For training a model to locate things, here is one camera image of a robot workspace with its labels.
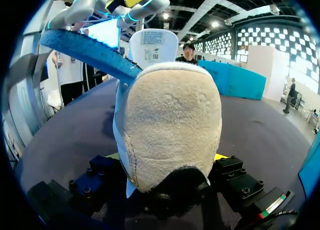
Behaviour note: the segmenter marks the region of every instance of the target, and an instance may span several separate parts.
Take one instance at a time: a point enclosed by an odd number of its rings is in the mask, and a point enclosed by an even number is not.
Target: wire
[[[152,17],[151,17],[150,19],[148,19],[146,22],[143,22],[143,23],[141,23],[141,24],[135,23],[135,24],[130,25],[130,26],[140,26],[140,25],[143,25],[143,24],[147,24],[147,23],[149,23],[151,20],[153,20],[156,15],[157,15],[157,14],[153,14]]]
[[[241,230],[253,230],[255,227],[271,220],[271,219],[274,219],[274,218],[278,218],[278,217],[281,217],[281,216],[284,216],[284,215],[298,215],[298,212],[297,211],[294,211],[294,210],[290,210],[290,211],[283,211],[283,212],[279,212],[279,213],[276,213],[276,214],[270,214],[269,216],[265,217],[264,219],[261,219],[249,226],[246,226],[244,227],[243,229]]]

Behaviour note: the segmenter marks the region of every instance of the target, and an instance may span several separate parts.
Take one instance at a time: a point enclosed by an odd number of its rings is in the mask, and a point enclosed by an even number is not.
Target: gray floor
[[[283,102],[277,102],[273,100],[263,99],[264,102],[272,106],[276,111],[283,115],[286,119],[292,122],[297,129],[305,136],[305,138],[312,144],[316,138],[316,135],[312,132],[314,129],[311,124],[307,122],[305,116],[301,114],[301,109],[296,110],[291,108],[290,114],[285,114],[282,110],[286,107]]]
[[[67,188],[68,180],[80,176],[90,159],[117,152],[112,132],[115,88],[114,80],[97,86],[59,111],[37,132],[16,171],[24,190],[51,179]],[[276,186],[284,191],[294,190],[295,198],[288,208],[297,209],[305,199],[298,171],[310,142],[288,117],[263,101],[222,96],[221,103],[218,153],[243,160],[247,171],[265,182],[266,191]],[[224,221],[234,227],[239,215],[231,211],[221,196],[219,200]],[[199,207],[179,221],[174,218],[172,221],[185,223],[184,226],[189,226],[186,229],[203,229]],[[162,229],[161,223],[156,229]]]

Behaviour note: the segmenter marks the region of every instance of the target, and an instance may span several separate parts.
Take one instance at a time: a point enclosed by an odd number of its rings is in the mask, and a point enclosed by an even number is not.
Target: white label
[[[157,63],[159,60],[159,47],[148,46],[144,49],[144,59],[149,63]]]
[[[162,44],[163,32],[160,31],[145,31],[142,33],[142,45]]]

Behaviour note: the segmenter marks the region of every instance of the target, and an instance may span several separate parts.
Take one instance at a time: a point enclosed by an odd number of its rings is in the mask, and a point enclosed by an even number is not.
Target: blue padded wall
[[[261,100],[266,78],[247,69],[225,63],[199,60],[198,65],[213,77],[222,95]]]
[[[299,177],[303,185],[305,195],[310,197],[317,181],[320,177],[320,134],[312,144],[309,153],[305,159],[303,167],[299,172]]]

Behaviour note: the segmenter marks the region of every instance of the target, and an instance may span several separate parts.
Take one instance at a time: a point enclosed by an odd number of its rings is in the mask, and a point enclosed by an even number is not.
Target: person
[[[183,53],[184,55],[181,57],[178,57],[177,59],[175,59],[178,62],[186,62],[186,63],[190,63],[190,64],[198,64],[198,61],[196,61],[193,58],[193,54],[195,52],[195,47],[193,44],[185,44],[183,46]]]
[[[289,110],[290,110],[290,104],[292,99],[295,97],[295,93],[296,93],[296,84],[295,84],[295,78],[292,78],[292,85],[290,86],[290,92],[288,94],[288,98],[286,100],[286,107],[283,110],[284,113],[289,114]]]
[[[71,31],[80,32],[80,29],[70,28]],[[83,93],[83,72],[82,63],[68,55],[55,51],[52,61],[58,71],[58,83],[61,87],[61,96],[64,106],[67,106],[72,100],[78,98]]]

